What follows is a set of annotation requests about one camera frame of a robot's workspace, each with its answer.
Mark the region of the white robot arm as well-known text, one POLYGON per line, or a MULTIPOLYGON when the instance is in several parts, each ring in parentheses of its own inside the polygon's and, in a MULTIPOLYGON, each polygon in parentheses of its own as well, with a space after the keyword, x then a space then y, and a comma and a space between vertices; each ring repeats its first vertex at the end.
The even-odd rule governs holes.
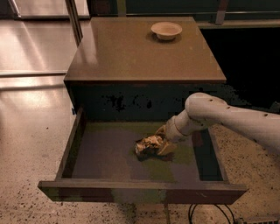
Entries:
POLYGON ((210 94, 195 93, 186 99, 184 110, 157 131, 164 134, 157 154, 173 152, 175 143, 214 124, 225 126, 271 153, 280 153, 280 115, 237 108, 210 94))

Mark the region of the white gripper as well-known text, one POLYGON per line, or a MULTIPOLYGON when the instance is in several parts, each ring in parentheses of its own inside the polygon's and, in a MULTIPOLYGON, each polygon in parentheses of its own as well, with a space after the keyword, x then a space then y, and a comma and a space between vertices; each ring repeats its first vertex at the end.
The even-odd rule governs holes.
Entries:
POLYGON ((170 118, 166 125, 162 125, 155 133, 156 136, 166 138, 158 148, 157 154, 159 156, 165 156, 176 150, 176 142, 182 141, 186 138, 183 134, 183 128, 186 126, 186 118, 179 115, 174 115, 170 118))

